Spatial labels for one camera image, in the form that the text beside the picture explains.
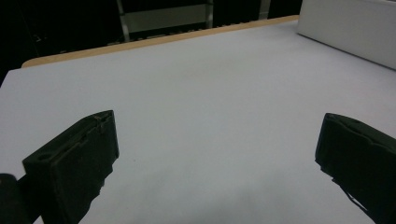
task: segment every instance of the wooden table edge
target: wooden table edge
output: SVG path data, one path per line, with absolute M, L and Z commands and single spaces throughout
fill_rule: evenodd
M 219 28 L 183 33 L 183 34 L 179 34 L 179 35 L 167 35 L 167 36 L 162 36 L 162 37 L 158 37 L 158 38 L 145 39 L 145 40 L 141 40 L 141 41 L 106 46 L 106 47 L 101 47 L 101 48 L 97 48 L 97 49 L 84 49 L 84 50 L 68 52 L 68 53 L 64 53 L 64 54 L 56 54 L 56 55 L 50 55 L 50 56 L 46 56 L 46 57 L 33 58 L 33 59 L 28 60 L 25 63 L 23 63 L 22 68 L 46 64 L 46 63 L 57 63 L 57 62 L 62 62 L 62 61 L 67 61 L 67 60 L 86 58 L 86 57 L 91 57 L 91 56 L 96 56 L 96 55 L 102 55 L 102 54 L 127 50 L 127 49 L 138 49 L 138 48 L 143 48 L 143 47 L 147 47 L 147 46 L 159 45 L 159 44 L 164 44 L 164 43 L 169 43 L 169 42 L 174 42 L 174 41 L 184 40 L 184 39 L 190 39 L 190 38 L 195 38 L 195 37 L 204 36 L 204 35 L 215 35 L 215 34 L 243 30 L 243 29 L 248 29 L 248 28 L 274 25 L 274 24 L 279 24 L 279 23 L 287 22 L 287 21 L 296 21 L 298 19 L 299 19 L 299 16 L 288 16 L 288 17 L 276 18 L 276 19 L 271 19 L 271 20 L 251 21 L 251 22 L 247 22 L 247 23 L 241 23 L 241 24 L 236 24 L 236 25 L 223 26 L 223 27 L 219 27 Z

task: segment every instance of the white table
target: white table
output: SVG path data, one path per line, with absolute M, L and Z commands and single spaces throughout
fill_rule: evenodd
M 297 22 L 12 71 L 0 171 L 77 120 L 115 111 L 120 158 L 81 223 L 373 223 L 319 170 L 323 116 L 396 136 L 396 72 Z

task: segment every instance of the wooden edge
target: wooden edge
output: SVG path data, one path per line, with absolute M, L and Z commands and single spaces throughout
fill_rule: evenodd
M 299 16 L 288 16 L 288 17 L 276 18 L 276 19 L 271 19 L 271 20 L 252 21 L 252 22 L 248 22 L 248 23 L 241 23 L 241 24 L 223 26 L 223 27 L 219 27 L 219 28 L 207 29 L 207 30 L 202 30 L 202 31 L 189 32 L 189 33 L 184 33 L 184 34 L 180 34 L 180 35 L 167 35 L 167 36 L 158 37 L 158 38 L 129 42 L 129 43 L 118 44 L 118 45 L 113 45 L 113 46 L 106 46 L 106 47 L 101 47 L 101 48 L 97 48 L 97 49 L 84 49 L 84 50 L 69 52 L 69 53 L 64 53 L 64 54 L 50 55 L 50 56 L 34 58 L 29 61 L 26 61 L 25 63 L 23 63 L 22 68 L 36 66 L 36 65 L 40 65 L 40 64 L 46 64 L 46 63 L 57 63 L 57 62 L 62 62 L 62 61 L 67 61 L 67 60 L 86 58 L 86 57 L 91 57 L 91 56 L 96 56 L 96 55 L 101 55 L 101 54 L 117 52 L 117 51 L 121 51 L 121 50 L 127 50 L 127 49 L 143 48 L 146 46 L 159 45 L 159 44 L 164 44 L 164 43 L 169 43 L 169 42 L 174 42 L 174 41 L 184 40 L 184 39 L 190 39 L 190 38 L 195 38 L 195 37 L 204 36 L 204 35 L 215 35 L 215 34 L 220 34 L 220 33 L 225 33 L 225 32 L 230 32 L 230 31 L 243 30 L 243 29 L 266 26 L 266 25 L 274 25 L 274 24 L 279 24 L 279 23 L 287 22 L 287 21 L 295 21 L 298 19 L 299 19 Z

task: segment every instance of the white box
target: white box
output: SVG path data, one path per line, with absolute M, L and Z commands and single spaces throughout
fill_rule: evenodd
M 304 0 L 298 33 L 396 69 L 396 2 Z

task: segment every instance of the table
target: table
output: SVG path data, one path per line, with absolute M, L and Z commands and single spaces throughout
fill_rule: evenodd
M 81 223 L 373 223 L 319 170 L 326 112 L 396 136 L 396 72 L 297 21 L 11 71 L 0 170 L 115 111 L 120 158 Z

